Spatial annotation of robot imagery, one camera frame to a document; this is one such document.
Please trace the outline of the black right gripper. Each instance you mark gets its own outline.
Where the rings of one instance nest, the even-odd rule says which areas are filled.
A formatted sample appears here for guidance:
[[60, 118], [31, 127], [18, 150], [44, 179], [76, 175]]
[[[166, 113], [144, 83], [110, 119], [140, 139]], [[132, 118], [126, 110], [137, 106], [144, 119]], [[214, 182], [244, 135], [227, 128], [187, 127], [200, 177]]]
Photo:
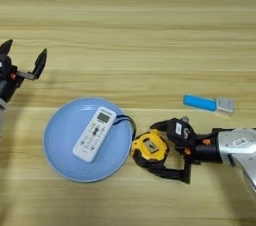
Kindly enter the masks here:
[[[156, 122], [150, 126], [163, 132], [172, 131], [172, 121], [164, 120]], [[175, 123], [175, 134], [178, 140], [175, 144], [175, 150], [183, 156], [184, 168], [167, 168], [162, 164], [146, 164], [144, 166], [150, 173], [169, 180], [178, 180], [189, 184], [191, 179], [191, 165], [201, 164], [202, 162], [221, 163], [217, 143], [217, 134], [197, 134], [188, 121], [180, 118]]]

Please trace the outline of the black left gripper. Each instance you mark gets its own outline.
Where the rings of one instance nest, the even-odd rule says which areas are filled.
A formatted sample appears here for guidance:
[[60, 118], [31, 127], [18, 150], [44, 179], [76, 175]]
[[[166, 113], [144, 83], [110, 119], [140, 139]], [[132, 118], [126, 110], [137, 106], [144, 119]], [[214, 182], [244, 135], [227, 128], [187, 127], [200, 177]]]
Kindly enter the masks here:
[[[12, 43], [12, 39], [2, 43], [0, 45], [0, 54], [7, 55], [11, 49]], [[7, 74], [0, 73], [0, 99], [9, 102], [25, 79], [38, 79], [46, 65], [46, 59], [47, 49], [44, 49], [37, 57], [32, 73], [19, 71], [17, 67], [12, 67]]]

